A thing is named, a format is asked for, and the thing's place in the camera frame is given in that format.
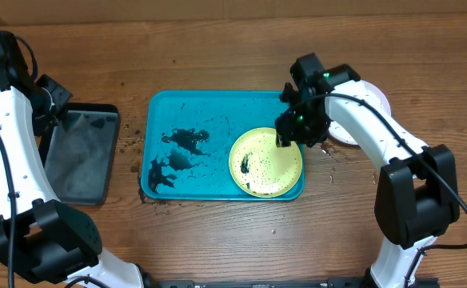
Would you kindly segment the yellow-green round plate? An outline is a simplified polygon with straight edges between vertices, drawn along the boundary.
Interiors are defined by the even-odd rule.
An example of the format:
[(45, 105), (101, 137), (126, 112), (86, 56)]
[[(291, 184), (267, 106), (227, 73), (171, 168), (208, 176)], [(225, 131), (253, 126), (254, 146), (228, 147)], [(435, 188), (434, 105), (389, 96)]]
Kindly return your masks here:
[(276, 130), (249, 130), (232, 145), (229, 169), (234, 182), (257, 198), (276, 198), (289, 193), (303, 172), (303, 158), (296, 143), (279, 147)]

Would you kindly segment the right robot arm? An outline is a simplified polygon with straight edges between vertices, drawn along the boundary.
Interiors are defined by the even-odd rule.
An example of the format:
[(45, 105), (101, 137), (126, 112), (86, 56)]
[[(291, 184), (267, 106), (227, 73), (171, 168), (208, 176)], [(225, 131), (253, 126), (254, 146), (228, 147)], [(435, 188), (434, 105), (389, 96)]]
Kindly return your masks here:
[(276, 144), (308, 147), (324, 142), (338, 123), (379, 171), (374, 214), (384, 234), (377, 260), (356, 287), (437, 287), (415, 274), (427, 247), (460, 216), (453, 153), (430, 147), (400, 126), (379, 105), (357, 72), (343, 64), (325, 69), (316, 54), (296, 60), (276, 120)]

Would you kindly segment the white round plate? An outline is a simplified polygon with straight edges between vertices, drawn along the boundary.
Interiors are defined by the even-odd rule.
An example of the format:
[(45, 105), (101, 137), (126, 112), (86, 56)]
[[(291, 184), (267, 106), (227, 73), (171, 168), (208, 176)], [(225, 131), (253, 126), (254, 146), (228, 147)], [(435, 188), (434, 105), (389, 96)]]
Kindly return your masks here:
[[(391, 107), (387, 97), (382, 91), (370, 82), (360, 80), (357, 82), (348, 82), (337, 86), (334, 94), (346, 94), (349, 96), (363, 98), (370, 105), (379, 107), (387, 114), (391, 114)], [(332, 121), (329, 126), (329, 137), (336, 142), (347, 146), (358, 146), (354, 138), (338, 122)]]

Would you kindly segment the teal plastic serving tray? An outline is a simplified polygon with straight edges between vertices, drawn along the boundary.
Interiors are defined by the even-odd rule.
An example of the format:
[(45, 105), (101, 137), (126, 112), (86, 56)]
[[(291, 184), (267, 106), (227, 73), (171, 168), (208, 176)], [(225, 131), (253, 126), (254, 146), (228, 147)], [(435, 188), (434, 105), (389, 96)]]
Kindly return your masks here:
[(245, 132), (271, 128), (287, 109), (277, 91), (164, 90), (150, 101), (140, 186), (157, 200), (272, 200), (247, 193), (230, 173), (232, 145)]

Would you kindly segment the black water tray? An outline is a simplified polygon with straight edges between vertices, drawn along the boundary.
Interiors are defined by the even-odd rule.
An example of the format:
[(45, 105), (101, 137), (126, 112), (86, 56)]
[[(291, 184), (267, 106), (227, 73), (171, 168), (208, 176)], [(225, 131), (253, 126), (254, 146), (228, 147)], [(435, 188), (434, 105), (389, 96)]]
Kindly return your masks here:
[(61, 120), (41, 137), (38, 152), (53, 191), (61, 202), (100, 206), (107, 198), (120, 114), (112, 104), (67, 104), (82, 118), (71, 130)]

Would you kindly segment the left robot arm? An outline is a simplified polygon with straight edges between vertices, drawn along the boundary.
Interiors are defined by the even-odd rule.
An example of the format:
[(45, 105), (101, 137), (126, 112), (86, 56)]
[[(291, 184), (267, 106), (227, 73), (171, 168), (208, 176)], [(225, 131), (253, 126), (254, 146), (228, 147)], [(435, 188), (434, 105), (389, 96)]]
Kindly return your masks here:
[(85, 287), (154, 287), (139, 265), (103, 245), (91, 217), (61, 202), (36, 139), (66, 116), (72, 94), (38, 73), (27, 43), (0, 30), (0, 262), (21, 277)]

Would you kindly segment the dark green sponge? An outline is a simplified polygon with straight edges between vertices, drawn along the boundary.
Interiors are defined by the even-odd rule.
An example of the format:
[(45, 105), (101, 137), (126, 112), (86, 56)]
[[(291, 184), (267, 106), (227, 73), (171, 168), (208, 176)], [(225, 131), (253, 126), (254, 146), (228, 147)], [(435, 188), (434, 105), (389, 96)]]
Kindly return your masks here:
[(81, 120), (81, 113), (70, 113), (68, 112), (61, 120), (62, 128), (66, 131), (73, 129), (78, 122)]

